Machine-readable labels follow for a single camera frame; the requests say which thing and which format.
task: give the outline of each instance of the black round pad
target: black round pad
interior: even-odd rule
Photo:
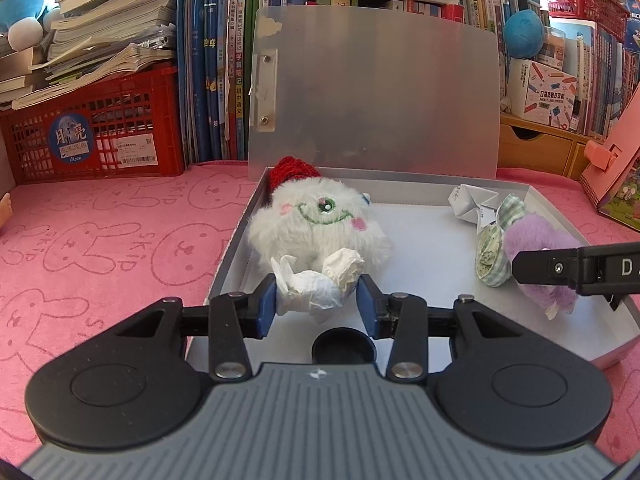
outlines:
[[[611,389],[593,365],[546,340],[505,338],[456,359],[436,400],[460,429],[511,450],[561,449],[595,439]]]
[[[376,346],[354,328],[338,327],[322,332],[311,347],[318,365],[361,365],[376,361]]]
[[[44,440],[124,449],[161,438],[190,418],[201,385],[183,359],[136,338],[90,343],[44,365],[27,385],[27,412]]]

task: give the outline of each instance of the red plastic basket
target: red plastic basket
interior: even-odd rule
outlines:
[[[160,64],[1,114],[16,184],[181,174],[176,73]]]
[[[549,15],[598,23],[618,41],[625,41],[626,19],[630,13],[616,0],[547,0]]]

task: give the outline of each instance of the label sticker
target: label sticker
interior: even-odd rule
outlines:
[[[119,168],[158,165],[154,134],[123,137],[116,139],[114,144],[117,150]]]
[[[77,164],[94,150],[94,133],[81,114],[63,114],[49,128],[49,149],[62,162]]]

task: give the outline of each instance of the pink cheek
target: pink cheek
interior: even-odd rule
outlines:
[[[365,224],[365,221],[360,217],[351,219],[351,225],[358,231],[366,231],[367,229],[367,224]]]

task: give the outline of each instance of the purple plush toy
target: purple plush toy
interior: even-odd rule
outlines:
[[[569,233],[557,231],[547,219],[537,214],[527,214],[515,221],[504,232],[502,247],[510,262],[520,251],[573,249],[580,243]],[[553,319],[558,310],[571,313],[578,296],[567,286],[520,285],[526,296],[541,306],[546,316]]]

